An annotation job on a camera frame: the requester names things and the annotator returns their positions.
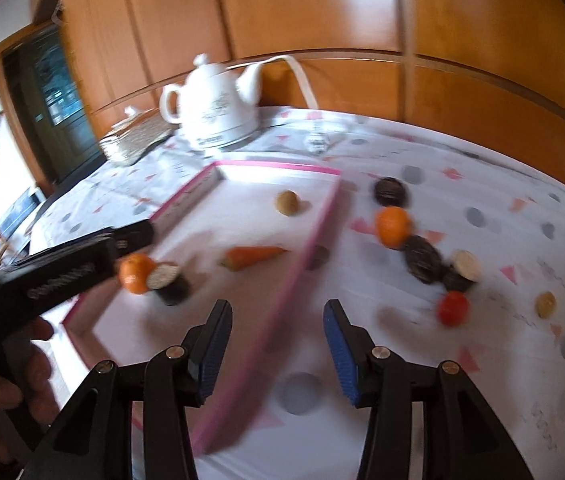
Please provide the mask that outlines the dark round passion fruit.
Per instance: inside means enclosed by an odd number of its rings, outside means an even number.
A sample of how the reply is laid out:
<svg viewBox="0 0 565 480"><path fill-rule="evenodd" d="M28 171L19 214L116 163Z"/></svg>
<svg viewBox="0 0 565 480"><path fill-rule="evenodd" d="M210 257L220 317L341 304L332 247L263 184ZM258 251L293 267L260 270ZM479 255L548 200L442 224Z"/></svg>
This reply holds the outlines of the dark round passion fruit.
<svg viewBox="0 0 565 480"><path fill-rule="evenodd" d="M409 203L409 191L405 185L391 177L378 179L373 186L375 201L383 207L405 207Z"/></svg>

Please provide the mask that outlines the halved dark fruit in tray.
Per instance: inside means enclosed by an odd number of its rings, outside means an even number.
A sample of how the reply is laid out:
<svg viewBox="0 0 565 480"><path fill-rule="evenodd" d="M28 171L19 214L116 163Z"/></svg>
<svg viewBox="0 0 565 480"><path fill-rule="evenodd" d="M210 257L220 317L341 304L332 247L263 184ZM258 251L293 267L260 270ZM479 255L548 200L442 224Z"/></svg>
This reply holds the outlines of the halved dark fruit in tray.
<svg viewBox="0 0 565 480"><path fill-rule="evenodd" d="M164 304L173 307L185 301L191 291L183 269L173 262L160 262L149 273L146 285Z"/></svg>

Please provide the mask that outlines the dark glass door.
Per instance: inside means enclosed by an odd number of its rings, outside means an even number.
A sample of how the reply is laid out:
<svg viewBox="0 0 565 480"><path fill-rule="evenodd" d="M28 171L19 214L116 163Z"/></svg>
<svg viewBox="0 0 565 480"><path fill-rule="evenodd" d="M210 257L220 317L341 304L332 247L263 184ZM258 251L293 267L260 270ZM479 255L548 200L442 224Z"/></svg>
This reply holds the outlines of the dark glass door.
<svg viewBox="0 0 565 480"><path fill-rule="evenodd" d="M49 26L2 58L6 83L26 140L47 180L61 184L103 159L61 44Z"/></svg>

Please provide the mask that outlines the small clear glass object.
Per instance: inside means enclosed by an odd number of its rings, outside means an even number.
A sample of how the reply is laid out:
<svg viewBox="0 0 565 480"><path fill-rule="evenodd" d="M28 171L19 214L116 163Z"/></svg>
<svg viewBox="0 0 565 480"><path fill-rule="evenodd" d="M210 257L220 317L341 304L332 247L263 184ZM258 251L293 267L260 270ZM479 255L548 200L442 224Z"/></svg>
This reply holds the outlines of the small clear glass object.
<svg viewBox="0 0 565 480"><path fill-rule="evenodd" d="M314 156L325 154L331 146L329 134L322 131L308 132L304 136L304 146Z"/></svg>

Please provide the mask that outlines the dark oval avocado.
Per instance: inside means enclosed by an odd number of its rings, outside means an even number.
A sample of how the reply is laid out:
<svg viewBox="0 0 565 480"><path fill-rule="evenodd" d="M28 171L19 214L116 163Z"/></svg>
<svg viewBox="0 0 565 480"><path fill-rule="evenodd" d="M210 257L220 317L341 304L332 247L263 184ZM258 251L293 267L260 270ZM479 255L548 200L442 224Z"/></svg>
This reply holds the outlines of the dark oval avocado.
<svg viewBox="0 0 565 480"><path fill-rule="evenodd" d="M418 281L433 284L441 280L444 270L442 256L424 237L407 237L402 254L407 270Z"/></svg>

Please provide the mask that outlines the halved dark fruit on table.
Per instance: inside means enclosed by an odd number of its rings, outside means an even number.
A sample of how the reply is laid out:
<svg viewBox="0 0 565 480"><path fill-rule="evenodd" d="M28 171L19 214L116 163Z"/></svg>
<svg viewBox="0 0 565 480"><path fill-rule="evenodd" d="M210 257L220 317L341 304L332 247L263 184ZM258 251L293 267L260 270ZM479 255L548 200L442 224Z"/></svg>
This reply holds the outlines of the halved dark fruit on table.
<svg viewBox="0 0 565 480"><path fill-rule="evenodd" d="M442 283L448 292L467 292L481 280L479 259L468 250L458 250L451 255Z"/></svg>

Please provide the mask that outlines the red tomato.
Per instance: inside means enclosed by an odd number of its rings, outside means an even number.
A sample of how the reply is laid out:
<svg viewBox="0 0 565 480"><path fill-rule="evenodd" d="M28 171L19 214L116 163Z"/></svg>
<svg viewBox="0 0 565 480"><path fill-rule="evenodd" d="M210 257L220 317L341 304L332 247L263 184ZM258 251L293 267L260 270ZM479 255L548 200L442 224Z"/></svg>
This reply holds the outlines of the red tomato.
<svg viewBox="0 0 565 480"><path fill-rule="evenodd" d="M466 295L452 290L438 304L437 318L444 326L456 327L468 320L469 312L470 304Z"/></svg>

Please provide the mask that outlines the orange tangerine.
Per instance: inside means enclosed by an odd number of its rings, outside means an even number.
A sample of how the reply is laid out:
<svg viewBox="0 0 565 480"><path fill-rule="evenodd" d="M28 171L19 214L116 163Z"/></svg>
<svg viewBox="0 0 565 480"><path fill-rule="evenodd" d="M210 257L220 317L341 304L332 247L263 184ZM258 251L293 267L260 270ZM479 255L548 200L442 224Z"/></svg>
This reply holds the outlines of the orange tangerine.
<svg viewBox="0 0 565 480"><path fill-rule="evenodd" d="M379 242L390 249L401 249L412 235L411 216L401 207L389 206L379 209L375 225Z"/></svg>
<svg viewBox="0 0 565 480"><path fill-rule="evenodd" d="M119 266L119 281L124 289L134 295L149 292L147 278L156 269L156 261L145 254L130 254Z"/></svg>

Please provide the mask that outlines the patterned white tablecloth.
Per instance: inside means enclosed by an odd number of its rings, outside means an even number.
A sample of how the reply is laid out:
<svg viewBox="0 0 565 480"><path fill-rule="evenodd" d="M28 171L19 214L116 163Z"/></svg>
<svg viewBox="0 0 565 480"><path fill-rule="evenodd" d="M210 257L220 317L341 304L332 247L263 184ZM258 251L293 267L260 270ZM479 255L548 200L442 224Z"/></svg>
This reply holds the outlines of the patterned white tablecloth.
<svg viewBox="0 0 565 480"><path fill-rule="evenodd" d="M347 114L272 110L244 159L306 162L304 136L329 134L319 163L341 186L255 384L205 479L352 479L367 415L343 396L322 330L327 300L404 359L461 364L538 479L565 479L565 188L504 156L441 133ZM375 181L409 190L417 233L444 257L468 250L482 266L469 320L440 324L442 287L425 285L374 233ZM542 320L534 303L552 292Z"/></svg>

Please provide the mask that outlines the white pink-rimmed tray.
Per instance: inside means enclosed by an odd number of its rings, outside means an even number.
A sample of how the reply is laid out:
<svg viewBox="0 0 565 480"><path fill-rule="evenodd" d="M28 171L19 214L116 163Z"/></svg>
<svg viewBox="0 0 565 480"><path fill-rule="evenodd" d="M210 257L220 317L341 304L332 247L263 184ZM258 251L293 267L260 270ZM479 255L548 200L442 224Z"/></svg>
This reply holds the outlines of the white pink-rimmed tray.
<svg viewBox="0 0 565 480"><path fill-rule="evenodd" d="M104 359L147 361L203 323L216 300L228 300L232 335L220 375L203 408L187 414L194 454L211 451L252 384L340 183L339 170L309 164L220 160L205 167L152 216L154 239L146 249L154 261L183 268L189 297L169 307L153 292L134 295L110 278L81 295L63 320L76 352L87 367ZM276 209L284 190L299 196L299 214L287 217ZM286 252L232 272L220 259L235 246Z"/></svg>

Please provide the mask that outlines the white ceramic teapot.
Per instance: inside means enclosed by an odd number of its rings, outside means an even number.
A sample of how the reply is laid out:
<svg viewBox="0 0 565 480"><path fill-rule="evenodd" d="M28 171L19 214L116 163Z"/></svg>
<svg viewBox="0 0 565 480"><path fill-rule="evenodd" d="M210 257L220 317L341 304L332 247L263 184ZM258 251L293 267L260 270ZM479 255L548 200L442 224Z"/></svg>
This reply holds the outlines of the white ceramic teapot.
<svg viewBox="0 0 565 480"><path fill-rule="evenodd" d="M201 53L183 84L167 84L160 96L162 118L178 125L196 151L226 148L258 128L261 66L250 64L239 75Z"/></svg>

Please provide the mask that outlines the tan nut on table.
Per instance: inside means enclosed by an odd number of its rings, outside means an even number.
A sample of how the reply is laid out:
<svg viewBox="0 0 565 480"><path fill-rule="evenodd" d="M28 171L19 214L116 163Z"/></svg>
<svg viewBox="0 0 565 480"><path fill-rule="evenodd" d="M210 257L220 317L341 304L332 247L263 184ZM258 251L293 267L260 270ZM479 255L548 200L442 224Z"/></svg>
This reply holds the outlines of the tan nut on table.
<svg viewBox="0 0 565 480"><path fill-rule="evenodd" d="M535 312L542 320L551 318L557 310L557 299L552 292L542 292L534 303Z"/></svg>

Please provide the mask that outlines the orange tangerine on table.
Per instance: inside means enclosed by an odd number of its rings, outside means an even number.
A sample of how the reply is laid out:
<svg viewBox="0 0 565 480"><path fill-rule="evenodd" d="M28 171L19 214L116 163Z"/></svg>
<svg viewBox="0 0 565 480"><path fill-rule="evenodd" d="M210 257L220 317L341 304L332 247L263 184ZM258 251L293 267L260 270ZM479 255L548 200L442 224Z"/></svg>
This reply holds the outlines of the orange tangerine on table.
<svg viewBox="0 0 565 480"><path fill-rule="evenodd" d="M390 249L401 249L412 235L411 216L401 207L389 206L379 209L375 225L379 242Z"/></svg>

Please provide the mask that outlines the orange carrot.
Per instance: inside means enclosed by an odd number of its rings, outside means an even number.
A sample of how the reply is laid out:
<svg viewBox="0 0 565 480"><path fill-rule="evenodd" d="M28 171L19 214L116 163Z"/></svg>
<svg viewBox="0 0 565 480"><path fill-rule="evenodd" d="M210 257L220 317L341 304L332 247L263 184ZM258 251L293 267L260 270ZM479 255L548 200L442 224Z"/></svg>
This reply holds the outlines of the orange carrot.
<svg viewBox="0 0 565 480"><path fill-rule="evenodd" d="M278 246L235 246L225 252L220 265L232 272L251 268L256 264L284 255L285 248Z"/></svg>

